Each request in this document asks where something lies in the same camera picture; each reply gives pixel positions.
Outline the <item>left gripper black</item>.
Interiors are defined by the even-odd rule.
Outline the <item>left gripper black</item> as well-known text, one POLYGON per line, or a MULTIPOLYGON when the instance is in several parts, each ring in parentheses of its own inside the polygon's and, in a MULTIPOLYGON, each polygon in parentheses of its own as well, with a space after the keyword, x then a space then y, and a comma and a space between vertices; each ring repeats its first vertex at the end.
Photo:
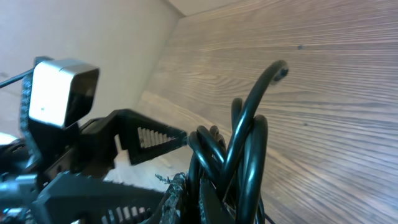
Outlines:
POLYGON ((163 192, 104 181, 117 154, 116 118, 65 129, 30 121, 24 138, 1 144, 1 192, 39 193, 37 223, 140 223, 163 192))

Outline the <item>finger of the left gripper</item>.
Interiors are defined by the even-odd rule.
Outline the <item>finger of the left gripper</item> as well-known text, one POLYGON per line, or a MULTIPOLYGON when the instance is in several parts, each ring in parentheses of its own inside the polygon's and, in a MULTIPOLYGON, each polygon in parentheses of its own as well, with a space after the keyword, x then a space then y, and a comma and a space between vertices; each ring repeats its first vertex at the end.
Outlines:
POLYGON ((114 110, 81 128, 80 148, 102 162, 113 162, 118 154, 115 137, 121 149, 128 151, 130 164, 151 160, 187 144, 184 130, 160 123, 130 109, 114 110))

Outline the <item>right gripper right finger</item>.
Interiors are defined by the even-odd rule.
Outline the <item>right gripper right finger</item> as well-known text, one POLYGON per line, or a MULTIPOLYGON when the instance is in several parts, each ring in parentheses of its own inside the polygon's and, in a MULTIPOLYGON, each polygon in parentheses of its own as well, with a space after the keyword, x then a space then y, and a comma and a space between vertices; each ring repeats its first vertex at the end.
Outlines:
POLYGON ((200 179, 198 205, 201 224, 234 224, 234 219, 218 199, 213 184, 205 177, 200 179))

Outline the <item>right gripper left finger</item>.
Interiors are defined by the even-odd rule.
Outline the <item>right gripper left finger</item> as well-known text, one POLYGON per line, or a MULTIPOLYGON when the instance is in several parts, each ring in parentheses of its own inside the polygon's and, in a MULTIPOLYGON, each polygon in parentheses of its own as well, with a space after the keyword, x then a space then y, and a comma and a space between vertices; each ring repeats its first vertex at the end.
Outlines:
POLYGON ((154 205, 150 216, 141 223, 146 224, 183 224, 188 223, 188 190, 186 173, 177 173, 172 180, 168 179, 168 189, 159 192, 143 189, 143 201, 154 205))

